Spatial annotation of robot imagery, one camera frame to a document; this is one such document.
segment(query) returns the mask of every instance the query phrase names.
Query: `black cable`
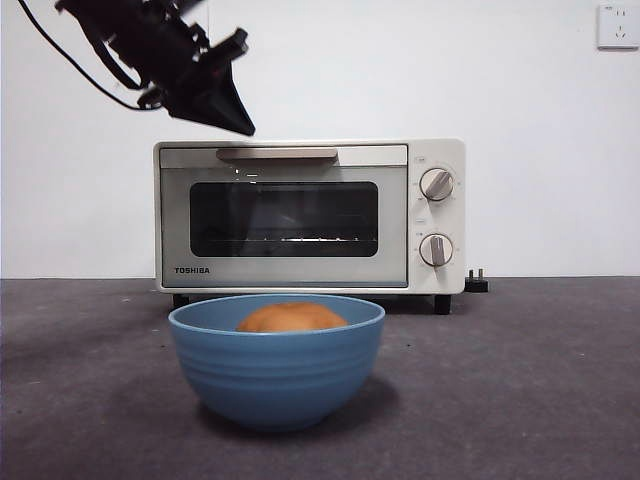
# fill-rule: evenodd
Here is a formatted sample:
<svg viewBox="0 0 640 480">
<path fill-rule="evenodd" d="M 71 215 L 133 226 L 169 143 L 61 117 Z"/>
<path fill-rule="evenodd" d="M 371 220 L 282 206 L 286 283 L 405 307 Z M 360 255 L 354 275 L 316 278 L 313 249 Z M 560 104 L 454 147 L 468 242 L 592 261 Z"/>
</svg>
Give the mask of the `black cable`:
<svg viewBox="0 0 640 480">
<path fill-rule="evenodd" d="M 119 103 L 120 105 L 122 105 L 125 108 L 128 108 L 129 110 L 136 110 L 138 112 L 145 112 L 145 111 L 151 111 L 151 110 L 158 110 L 160 108 L 162 108 L 161 105 L 158 105 L 156 107 L 149 107 L 149 108 L 141 108 L 141 107 L 134 107 L 133 105 L 129 105 L 128 103 L 123 102 L 122 100 L 120 100 L 118 97 L 116 97 L 115 95 L 113 95 L 111 92 L 107 91 L 102 85 L 100 85 L 98 82 L 96 82 L 93 78 L 91 78 L 91 76 L 85 72 L 82 67 L 80 65 L 78 65 L 78 63 L 71 58 L 71 56 L 65 52 L 62 47 L 60 47 L 48 34 L 47 32 L 44 31 L 44 29 L 40 26 L 40 24 L 38 23 L 38 21 L 35 19 L 35 17 L 33 16 L 33 14 L 31 13 L 31 11 L 29 10 L 29 7 L 27 7 L 27 4 L 23 1 L 23 0 L 18 0 L 18 3 L 20 4 L 20 6 L 22 7 L 22 9 L 24 10 L 24 13 L 27 15 L 27 17 L 29 18 L 29 20 L 31 21 L 31 23 L 33 24 L 34 27 L 36 27 L 36 30 L 38 30 L 38 32 L 40 32 L 40 34 L 45 38 L 45 40 L 47 40 L 47 42 L 49 42 L 51 44 L 51 46 L 53 48 L 55 48 L 64 58 L 66 58 L 69 63 L 71 63 L 71 65 L 73 65 L 75 67 L 76 70 L 78 70 L 82 76 L 84 78 L 86 78 L 87 80 L 89 80 L 89 83 L 91 83 L 91 85 L 93 85 L 94 87 L 96 87 L 98 90 L 100 90 L 102 93 L 104 93 L 107 97 L 109 97 L 111 100 Z"/>
</svg>

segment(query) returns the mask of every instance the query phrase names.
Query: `white toaster oven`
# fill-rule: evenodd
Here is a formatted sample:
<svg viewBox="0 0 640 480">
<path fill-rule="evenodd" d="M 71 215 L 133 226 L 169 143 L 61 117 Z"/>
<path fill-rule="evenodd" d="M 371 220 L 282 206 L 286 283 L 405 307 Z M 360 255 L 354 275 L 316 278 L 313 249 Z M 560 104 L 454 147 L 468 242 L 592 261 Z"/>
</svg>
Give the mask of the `white toaster oven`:
<svg viewBox="0 0 640 480">
<path fill-rule="evenodd" d="M 154 172 L 157 286 L 176 304 L 429 294 L 448 313 L 464 289 L 459 140 L 165 142 Z"/>
</svg>

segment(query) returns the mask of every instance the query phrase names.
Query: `bread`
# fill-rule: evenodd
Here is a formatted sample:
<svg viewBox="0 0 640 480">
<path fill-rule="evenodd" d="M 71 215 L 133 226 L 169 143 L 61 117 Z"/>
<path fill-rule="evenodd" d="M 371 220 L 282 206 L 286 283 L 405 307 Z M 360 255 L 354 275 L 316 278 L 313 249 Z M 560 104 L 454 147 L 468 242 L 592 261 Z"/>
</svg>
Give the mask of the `bread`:
<svg viewBox="0 0 640 480">
<path fill-rule="evenodd" d="M 348 323 L 324 305 L 312 302 L 274 303 L 249 314 L 238 332 L 284 332 L 343 327 Z"/>
</svg>

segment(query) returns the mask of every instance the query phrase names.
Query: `wall outlet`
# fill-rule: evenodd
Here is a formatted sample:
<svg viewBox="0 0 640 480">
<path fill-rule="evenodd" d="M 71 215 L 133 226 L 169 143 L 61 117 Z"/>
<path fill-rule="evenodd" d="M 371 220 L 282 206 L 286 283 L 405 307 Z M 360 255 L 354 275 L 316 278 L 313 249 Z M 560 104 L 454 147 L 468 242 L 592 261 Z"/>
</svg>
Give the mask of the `wall outlet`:
<svg viewBox="0 0 640 480">
<path fill-rule="evenodd" d="M 640 47 L 640 5 L 603 4 L 598 8 L 598 48 Z"/>
</svg>

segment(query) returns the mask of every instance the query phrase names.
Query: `toshiba logo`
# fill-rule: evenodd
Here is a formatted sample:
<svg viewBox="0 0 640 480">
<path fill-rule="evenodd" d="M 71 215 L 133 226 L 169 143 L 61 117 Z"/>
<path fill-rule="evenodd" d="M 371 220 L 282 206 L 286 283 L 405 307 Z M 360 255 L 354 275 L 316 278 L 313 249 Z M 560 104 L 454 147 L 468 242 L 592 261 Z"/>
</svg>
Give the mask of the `toshiba logo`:
<svg viewBox="0 0 640 480">
<path fill-rule="evenodd" d="M 176 273 L 211 273 L 209 267 L 175 267 Z"/>
</svg>

